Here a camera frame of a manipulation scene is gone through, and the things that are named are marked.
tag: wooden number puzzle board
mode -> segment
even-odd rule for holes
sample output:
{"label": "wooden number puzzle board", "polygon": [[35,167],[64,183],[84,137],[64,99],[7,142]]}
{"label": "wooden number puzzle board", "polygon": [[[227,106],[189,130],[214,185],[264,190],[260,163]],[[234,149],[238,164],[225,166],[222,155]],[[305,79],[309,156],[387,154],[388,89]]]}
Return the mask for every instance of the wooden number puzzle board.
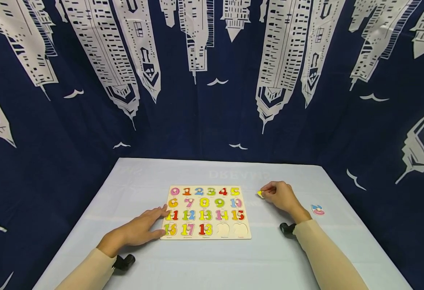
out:
{"label": "wooden number puzzle board", "polygon": [[170,186],[170,215],[161,239],[249,239],[248,216],[239,186]]}

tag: white tablecloth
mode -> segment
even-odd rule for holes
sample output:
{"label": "white tablecloth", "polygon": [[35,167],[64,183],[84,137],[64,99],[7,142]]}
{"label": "white tablecloth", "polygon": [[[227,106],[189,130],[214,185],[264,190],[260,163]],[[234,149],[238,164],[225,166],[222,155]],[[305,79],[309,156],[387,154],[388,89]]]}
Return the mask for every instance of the white tablecloth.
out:
{"label": "white tablecloth", "polygon": [[[172,184],[238,184],[245,195],[252,239],[150,242],[130,247],[136,262],[104,289],[319,289],[297,240],[283,237],[285,214],[256,195],[270,180],[293,186],[301,204],[321,205],[312,215],[353,262],[370,290],[407,290],[407,281],[384,253],[322,167],[291,164],[120,158],[35,290],[54,289],[102,236],[166,202]],[[154,228],[160,228],[159,220]]]}

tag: arm sleeve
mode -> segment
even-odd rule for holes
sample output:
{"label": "arm sleeve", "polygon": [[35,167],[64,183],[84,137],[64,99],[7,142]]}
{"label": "arm sleeve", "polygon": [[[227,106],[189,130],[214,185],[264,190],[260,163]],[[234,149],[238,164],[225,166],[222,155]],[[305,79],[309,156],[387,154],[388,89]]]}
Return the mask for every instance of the arm sleeve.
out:
{"label": "arm sleeve", "polygon": [[56,290],[101,290],[114,272],[112,265],[115,259],[98,249],[92,250]]}
{"label": "arm sleeve", "polygon": [[298,224],[294,234],[309,258],[320,290],[368,290],[350,260],[315,220]]}

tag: hand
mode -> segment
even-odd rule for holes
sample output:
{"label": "hand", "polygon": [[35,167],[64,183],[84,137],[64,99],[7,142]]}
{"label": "hand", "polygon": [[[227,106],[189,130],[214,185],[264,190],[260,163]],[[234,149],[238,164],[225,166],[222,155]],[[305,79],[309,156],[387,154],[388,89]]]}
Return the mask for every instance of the hand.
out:
{"label": "hand", "polygon": [[157,219],[166,217],[168,214],[170,214],[170,211],[167,211],[166,204],[162,208],[147,210],[139,217],[108,232],[97,245],[97,248],[107,256],[115,257],[120,248],[125,245],[142,245],[153,239],[158,239],[166,234],[165,230],[151,232],[149,229]]}
{"label": "hand", "polygon": [[260,190],[265,200],[289,213],[295,223],[298,224],[312,219],[310,213],[297,200],[291,185],[284,181],[271,181]]}

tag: navy blue backdrop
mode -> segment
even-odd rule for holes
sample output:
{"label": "navy blue backdrop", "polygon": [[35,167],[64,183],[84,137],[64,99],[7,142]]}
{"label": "navy blue backdrop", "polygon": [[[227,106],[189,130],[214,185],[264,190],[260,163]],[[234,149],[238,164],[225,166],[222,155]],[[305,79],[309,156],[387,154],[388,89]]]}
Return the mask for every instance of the navy blue backdrop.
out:
{"label": "navy blue backdrop", "polygon": [[[410,167],[402,159],[408,132],[424,118],[424,54],[414,59],[411,31],[424,0],[389,59],[352,91],[367,20],[350,32],[355,1],[347,0],[310,105],[298,81],[264,134],[256,105],[266,28],[260,0],[251,1],[250,22],[233,42],[215,1],[215,43],[197,84],[188,71],[185,34],[179,25],[168,27],[159,1],[149,0],[162,89],[154,103],[139,85],[136,130],[108,98],[55,2],[43,3],[56,24],[57,56],[50,62],[59,83],[46,85],[50,101],[0,34],[0,106],[16,146],[0,138],[0,286],[14,272],[6,289],[31,289],[117,158],[147,157],[322,165],[411,286],[424,289],[424,160],[408,158]],[[228,82],[207,85],[215,78]],[[62,97],[74,89],[84,94]],[[372,93],[388,100],[359,98]],[[130,147],[115,147],[120,142]],[[420,169],[396,184],[407,168]]]}

